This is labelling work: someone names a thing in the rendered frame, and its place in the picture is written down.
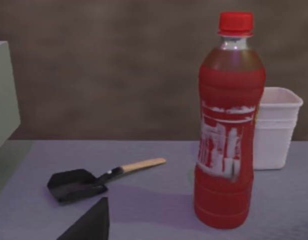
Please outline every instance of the plastic bottle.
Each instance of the plastic bottle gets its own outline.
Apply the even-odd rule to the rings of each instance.
[[[255,119],[265,84],[263,64],[247,44],[252,28],[252,13],[222,12],[221,42],[199,70],[194,209],[218,229],[240,226],[249,212]]]

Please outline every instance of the shovel handle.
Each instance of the shovel handle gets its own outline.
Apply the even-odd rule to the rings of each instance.
[[[132,164],[122,165],[121,168],[123,169],[124,173],[128,173],[128,172],[132,172],[132,171],[139,170],[139,169],[161,165],[164,163],[166,163],[166,159],[160,157],[160,158],[139,161],[139,162],[132,163]]]

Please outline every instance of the shovel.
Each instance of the shovel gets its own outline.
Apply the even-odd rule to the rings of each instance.
[[[164,158],[139,161],[113,168],[100,177],[95,177],[85,169],[59,172],[51,176],[47,188],[60,203],[78,201],[106,192],[108,188],[105,183],[113,178],[164,163]]]

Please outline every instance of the red bottle cap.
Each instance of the red bottle cap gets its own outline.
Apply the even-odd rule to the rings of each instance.
[[[227,11],[219,18],[218,34],[224,36],[252,36],[253,14],[251,12]]]

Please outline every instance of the wall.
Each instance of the wall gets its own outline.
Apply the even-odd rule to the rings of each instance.
[[[13,138],[197,139],[197,69],[228,10],[254,12],[267,86],[304,99],[294,139],[308,140],[308,0],[0,0]]]

